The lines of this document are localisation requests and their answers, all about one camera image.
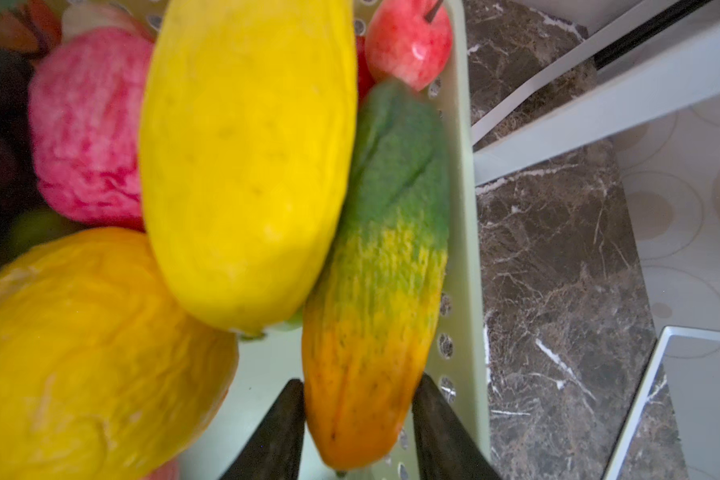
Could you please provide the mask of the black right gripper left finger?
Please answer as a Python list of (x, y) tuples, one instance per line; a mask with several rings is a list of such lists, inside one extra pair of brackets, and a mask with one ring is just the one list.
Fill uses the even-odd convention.
[(302, 459), (305, 417), (303, 382), (291, 379), (221, 479), (296, 480)]

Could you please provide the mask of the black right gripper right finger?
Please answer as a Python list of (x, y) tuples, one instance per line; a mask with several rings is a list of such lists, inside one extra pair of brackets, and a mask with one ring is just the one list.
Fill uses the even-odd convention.
[(412, 415), (420, 479), (501, 479), (426, 373), (414, 394)]

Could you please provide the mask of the orange mango fruit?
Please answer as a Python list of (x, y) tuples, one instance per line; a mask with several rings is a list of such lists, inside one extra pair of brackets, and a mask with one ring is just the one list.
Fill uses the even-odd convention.
[(303, 308), (307, 425), (349, 471), (394, 446), (435, 336), (448, 261), (449, 152), (437, 109), (399, 80), (358, 110), (347, 194)]

